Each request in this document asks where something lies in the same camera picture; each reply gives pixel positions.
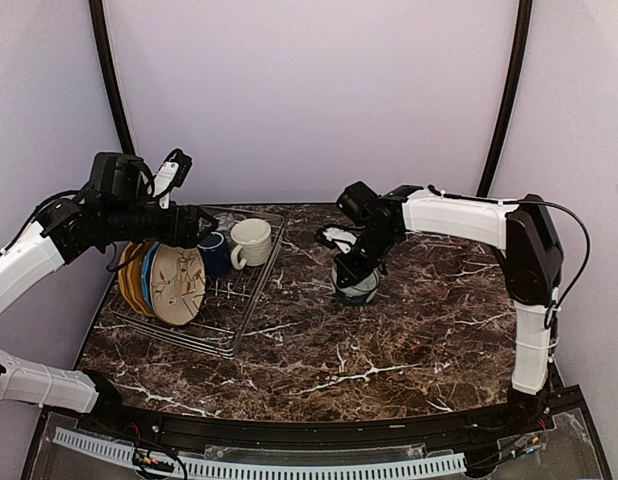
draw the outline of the white mug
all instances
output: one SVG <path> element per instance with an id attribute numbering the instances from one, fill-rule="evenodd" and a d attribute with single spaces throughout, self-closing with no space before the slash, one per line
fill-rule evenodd
<path id="1" fill-rule="evenodd" d="M 264 265 L 271 253 L 271 225 L 260 218 L 248 218 L 231 229 L 236 247 L 231 252 L 231 264 L 236 270 L 246 265 Z"/>

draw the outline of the blue plate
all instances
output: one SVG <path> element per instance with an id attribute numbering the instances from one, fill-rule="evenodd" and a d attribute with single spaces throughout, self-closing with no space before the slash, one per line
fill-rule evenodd
<path id="1" fill-rule="evenodd" d="M 142 296 L 151 308 L 153 308 L 151 304 L 151 266 L 153 265 L 153 257 L 156 256 L 159 246 L 160 242 L 154 243 L 142 262 Z"/>

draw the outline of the white wall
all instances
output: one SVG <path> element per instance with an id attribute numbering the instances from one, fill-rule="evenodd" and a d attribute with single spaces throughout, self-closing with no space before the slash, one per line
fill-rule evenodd
<path id="1" fill-rule="evenodd" d="M 618 1 L 534 3 L 527 56 L 494 193 L 537 192 L 578 212 L 591 266 L 560 316 L 558 360 L 579 383 L 618 478 Z M 579 265 L 578 227 L 554 215 L 565 281 Z"/>
<path id="2" fill-rule="evenodd" d="M 0 0 L 0 247 L 45 197 L 117 150 L 87 2 Z M 0 318 L 0 348 L 71 367 L 106 284 L 91 252 Z M 0 480 L 20 478 L 38 408 L 0 403 Z"/>
<path id="3" fill-rule="evenodd" d="M 106 3 L 139 154 L 196 161 L 179 199 L 477 188 L 516 0 Z"/>

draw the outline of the brown marble countertop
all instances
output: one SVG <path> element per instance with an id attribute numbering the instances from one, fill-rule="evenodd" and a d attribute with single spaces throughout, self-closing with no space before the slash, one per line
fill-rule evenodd
<path id="1" fill-rule="evenodd" d="M 107 374 L 127 405 L 225 419 L 378 420 L 505 402 L 515 315 L 487 246 L 411 234 L 373 302 L 344 307 L 329 283 L 335 253 L 314 241 L 344 216 L 331 205 L 247 208 L 288 224 L 236 358 L 138 333 L 106 308 L 114 284 L 79 368 Z"/>

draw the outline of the plate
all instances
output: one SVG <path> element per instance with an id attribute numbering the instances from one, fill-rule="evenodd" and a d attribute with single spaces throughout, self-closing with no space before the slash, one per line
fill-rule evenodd
<path id="1" fill-rule="evenodd" d="M 134 255 L 135 258 L 125 269 L 127 270 L 129 295 L 138 308 L 136 313 L 146 315 L 147 317 L 154 317 L 155 315 L 153 314 L 152 308 L 142 296 L 142 263 L 145 259 L 145 255 L 153 246 L 153 243 L 154 242 L 145 243 L 134 250 L 132 255 Z"/>
<path id="2" fill-rule="evenodd" d="M 205 295 L 205 267 L 197 248 L 160 245 L 151 267 L 151 304 L 163 322 L 182 326 L 198 314 Z"/>
<path id="3" fill-rule="evenodd" d="M 139 246 L 140 245 L 137 243 L 130 243 L 129 245 L 127 245 L 125 249 L 122 251 L 122 255 L 120 256 L 119 265 L 126 263 L 131 258 L 131 255 L 136 250 L 136 248 L 138 248 Z M 135 302 L 133 298 L 131 297 L 131 293 L 129 291 L 129 280 L 127 279 L 127 268 L 126 267 L 118 271 L 118 285 L 120 286 L 120 293 L 122 294 L 122 297 L 127 301 L 129 306 L 135 312 L 138 307 L 137 305 L 135 305 Z"/>
<path id="4" fill-rule="evenodd" d="M 147 305 L 153 309 L 151 304 L 151 266 L 153 265 L 153 258 L 156 256 L 156 251 L 160 243 L 156 242 L 145 255 L 145 259 L 142 261 L 142 273 L 140 276 L 142 282 L 142 298 L 145 299 Z"/>

